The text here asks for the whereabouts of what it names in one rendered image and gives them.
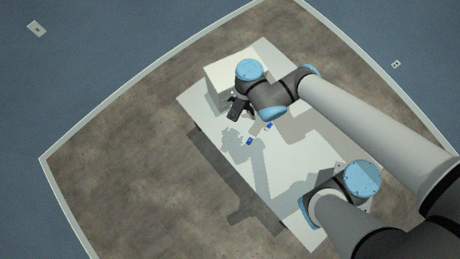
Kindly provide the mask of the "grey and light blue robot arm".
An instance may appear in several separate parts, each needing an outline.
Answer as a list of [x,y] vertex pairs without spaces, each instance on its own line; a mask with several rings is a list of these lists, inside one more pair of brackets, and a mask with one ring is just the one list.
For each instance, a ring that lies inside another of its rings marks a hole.
[[302,195],[297,202],[304,218],[313,230],[324,227],[342,259],[460,259],[460,156],[325,81],[310,64],[272,85],[263,72],[255,59],[237,64],[237,98],[227,118],[237,122],[249,100],[262,121],[270,122],[301,98],[418,200],[418,212],[426,220],[409,232],[357,208],[378,192],[382,182],[378,168],[364,159],[349,163]]

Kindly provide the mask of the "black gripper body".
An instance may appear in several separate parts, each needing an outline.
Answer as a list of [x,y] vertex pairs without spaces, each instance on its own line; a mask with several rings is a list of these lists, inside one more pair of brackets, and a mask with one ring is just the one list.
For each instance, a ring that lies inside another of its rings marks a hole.
[[248,100],[248,102],[246,103],[245,107],[244,107],[244,110],[247,110],[247,108],[250,106],[250,101]]

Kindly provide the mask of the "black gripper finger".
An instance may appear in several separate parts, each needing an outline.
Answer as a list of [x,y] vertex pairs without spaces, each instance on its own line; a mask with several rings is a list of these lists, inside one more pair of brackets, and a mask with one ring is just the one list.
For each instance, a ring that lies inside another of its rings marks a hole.
[[255,120],[256,117],[253,113],[255,113],[255,109],[253,108],[252,105],[250,105],[248,108],[247,108],[247,113],[250,115],[250,117],[252,118],[252,120]]
[[[236,97],[236,94],[234,95]],[[233,101],[234,101],[234,96],[231,96],[228,101],[226,102],[226,105],[230,105],[230,104],[233,104]]]

